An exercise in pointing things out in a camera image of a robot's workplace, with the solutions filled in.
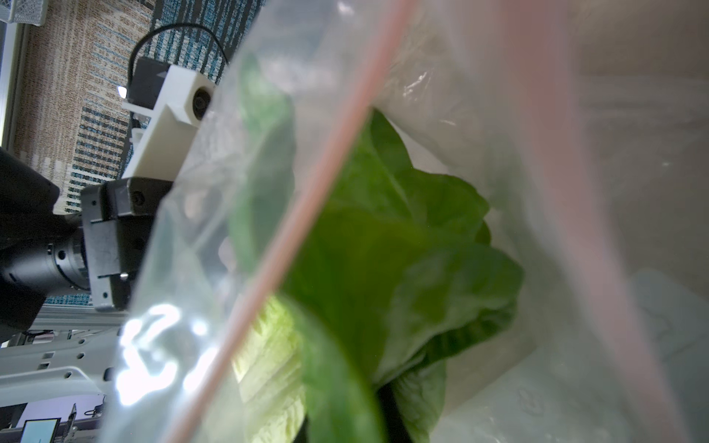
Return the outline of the clear pink-zip lettuce bag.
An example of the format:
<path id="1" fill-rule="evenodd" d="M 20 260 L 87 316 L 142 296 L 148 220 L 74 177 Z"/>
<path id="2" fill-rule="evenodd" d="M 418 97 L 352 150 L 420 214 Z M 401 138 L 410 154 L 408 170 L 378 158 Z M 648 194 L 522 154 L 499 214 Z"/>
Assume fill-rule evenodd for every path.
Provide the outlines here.
<path id="1" fill-rule="evenodd" d="M 262 7 L 158 211 L 101 441 L 251 442 L 234 358 L 376 109 L 415 168 L 489 203 L 491 244 L 524 271 L 513 322 L 531 302 L 583 325 L 641 442 L 694 442 L 629 280 L 655 269 L 708 298 L 708 85 L 578 76 L 578 18 L 566 1 Z"/>

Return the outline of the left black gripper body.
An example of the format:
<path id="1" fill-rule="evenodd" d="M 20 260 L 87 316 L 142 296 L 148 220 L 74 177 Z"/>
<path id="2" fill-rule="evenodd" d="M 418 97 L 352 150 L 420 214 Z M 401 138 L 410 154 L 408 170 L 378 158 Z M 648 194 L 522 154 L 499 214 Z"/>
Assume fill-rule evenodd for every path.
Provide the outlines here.
<path id="1" fill-rule="evenodd" d="M 81 191 L 81 221 L 92 305 L 125 310 L 171 181 L 131 177 Z"/>

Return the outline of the clear blue-zip bag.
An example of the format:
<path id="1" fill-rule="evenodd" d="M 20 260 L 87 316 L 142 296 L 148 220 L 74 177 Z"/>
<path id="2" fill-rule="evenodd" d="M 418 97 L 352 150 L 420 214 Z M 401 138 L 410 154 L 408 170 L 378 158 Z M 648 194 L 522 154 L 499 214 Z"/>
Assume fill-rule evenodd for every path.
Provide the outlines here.
<path id="1" fill-rule="evenodd" d="M 708 439 L 708 298 L 655 269 L 631 295 L 694 442 Z M 434 442 L 641 442 L 618 380 L 581 324 L 543 325 L 525 302 L 513 326 L 452 358 Z"/>

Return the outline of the green lettuce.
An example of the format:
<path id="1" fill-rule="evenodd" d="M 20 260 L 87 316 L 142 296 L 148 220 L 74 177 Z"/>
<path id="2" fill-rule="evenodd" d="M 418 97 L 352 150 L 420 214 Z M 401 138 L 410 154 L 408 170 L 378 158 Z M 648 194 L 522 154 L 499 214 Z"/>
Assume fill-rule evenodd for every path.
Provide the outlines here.
<path id="1" fill-rule="evenodd" d="M 427 442 L 448 361 L 505 332 L 522 267 L 489 203 L 413 166 L 372 110 L 282 286 L 234 358 L 251 442 Z"/>

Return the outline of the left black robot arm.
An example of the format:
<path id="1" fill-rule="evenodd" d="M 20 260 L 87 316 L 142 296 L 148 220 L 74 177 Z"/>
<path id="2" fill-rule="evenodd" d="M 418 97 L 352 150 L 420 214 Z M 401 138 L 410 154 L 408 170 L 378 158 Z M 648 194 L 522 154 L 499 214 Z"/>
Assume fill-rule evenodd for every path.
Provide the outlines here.
<path id="1" fill-rule="evenodd" d="M 127 310 L 157 210 L 172 186 L 143 177 L 87 186 L 79 212 L 55 214 L 59 188 L 2 151 L 2 341 L 32 329 L 53 296 L 88 293 L 97 311 Z"/>

